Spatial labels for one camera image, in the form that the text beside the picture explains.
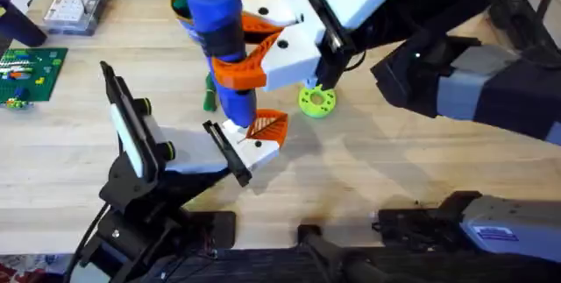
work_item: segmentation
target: orange gripper part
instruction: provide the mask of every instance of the orange gripper part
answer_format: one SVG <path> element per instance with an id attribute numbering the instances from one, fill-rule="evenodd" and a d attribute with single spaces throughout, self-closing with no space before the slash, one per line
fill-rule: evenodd
<path id="1" fill-rule="evenodd" d="M 271 25 L 259 17 L 247 12 L 242 13 L 242 29 L 244 32 L 276 33 L 281 32 L 282 27 Z"/>
<path id="2" fill-rule="evenodd" d="M 278 110 L 258 109 L 245 138 L 274 140 L 282 146 L 287 133 L 288 114 Z"/>
<path id="3" fill-rule="evenodd" d="M 238 63 L 225 62 L 216 57 L 212 58 L 217 81 L 224 87 L 236 90 L 246 90 L 266 85 L 266 75 L 261 68 L 261 61 L 274 41 L 281 33 L 277 32 L 261 42 L 253 52 Z"/>

